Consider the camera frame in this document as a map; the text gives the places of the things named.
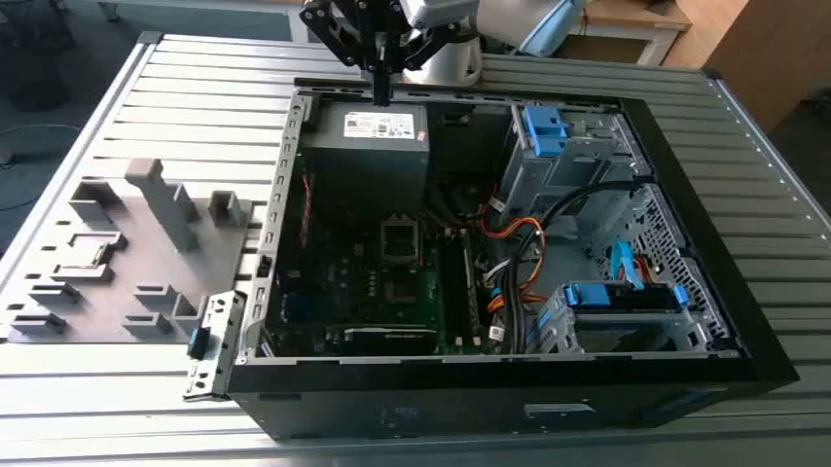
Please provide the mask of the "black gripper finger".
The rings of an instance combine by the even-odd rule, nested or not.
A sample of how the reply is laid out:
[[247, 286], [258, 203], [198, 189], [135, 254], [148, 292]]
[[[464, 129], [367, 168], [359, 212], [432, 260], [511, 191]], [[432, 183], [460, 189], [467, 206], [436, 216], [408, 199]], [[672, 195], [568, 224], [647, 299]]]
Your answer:
[[392, 98], [394, 76], [415, 71], [463, 34], [467, 1], [386, 1], [384, 7], [384, 105]]
[[304, 1], [302, 22], [346, 66], [368, 73], [372, 103], [384, 105], [384, 64], [379, 45], [384, 7], [378, 1]]

